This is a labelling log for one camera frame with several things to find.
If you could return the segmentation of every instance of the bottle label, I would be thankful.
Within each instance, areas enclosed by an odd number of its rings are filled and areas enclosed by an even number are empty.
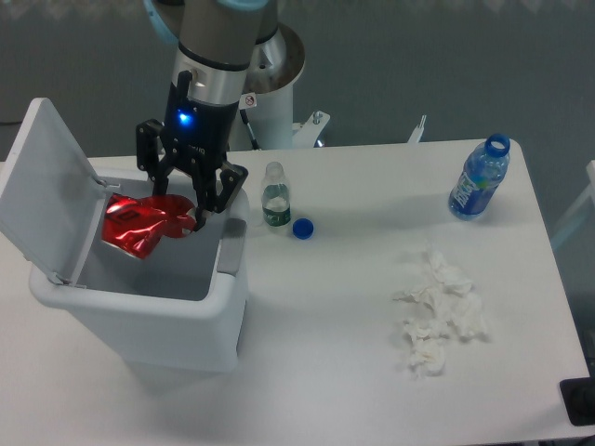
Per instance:
[[[269,226],[277,227],[286,225],[289,223],[289,220],[291,220],[291,212],[289,208],[285,209],[284,211],[277,212],[263,207],[262,212],[264,214],[264,221],[266,221]]]
[[[451,203],[454,208],[468,216],[483,212],[497,188],[497,186],[487,188],[487,183],[486,178],[471,178],[467,172],[463,172],[451,193]]]

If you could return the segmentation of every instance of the gray floor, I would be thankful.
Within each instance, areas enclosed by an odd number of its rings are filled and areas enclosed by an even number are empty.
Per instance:
[[[422,113],[424,140],[507,133],[524,148],[549,230],[587,186],[595,2],[279,4],[307,49],[295,118],[330,113],[329,145],[404,142]],[[141,0],[4,0],[0,121],[18,120],[32,98],[49,97],[88,156],[134,154],[134,126],[163,114],[175,50],[155,33]],[[0,159],[17,130],[0,127]],[[593,218],[557,254],[581,331],[595,328],[590,246]]]

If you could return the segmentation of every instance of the plastic water bottle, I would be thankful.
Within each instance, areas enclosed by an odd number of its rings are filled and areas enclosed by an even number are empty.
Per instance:
[[[455,216],[472,220],[482,214],[509,168],[509,150],[509,138],[499,133],[475,148],[448,200]]]
[[[269,226],[279,227],[291,220],[289,207],[289,182],[281,163],[267,164],[262,180],[262,212]]]

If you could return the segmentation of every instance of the white tissue paper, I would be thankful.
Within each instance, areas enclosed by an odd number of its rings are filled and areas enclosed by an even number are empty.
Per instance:
[[[431,309],[429,320],[403,322],[411,337],[409,366],[418,376],[437,375],[443,371],[444,342],[456,334],[459,340],[487,338],[481,298],[471,292],[472,280],[459,267],[449,265],[439,251],[428,250],[433,283],[402,291],[396,300],[424,305]]]

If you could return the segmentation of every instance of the white table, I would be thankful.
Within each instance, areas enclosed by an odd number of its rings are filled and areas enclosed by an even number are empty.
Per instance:
[[[595,433],[562,405],[559,381],[588,372],[519,146],[481,220],[446,208],[477,142],[231,154],[251,172],[257,218],[228,375],[125,364],[35,301],[28,263],[0,236],[0,443],[437,446]],[[308,241],[257,222],[273,160],[294,216],[315,224]],[[423,282],[427,241],[475,280],[493,339],[451,341],[444,374],[414,380],[407,308],[391,296]]]

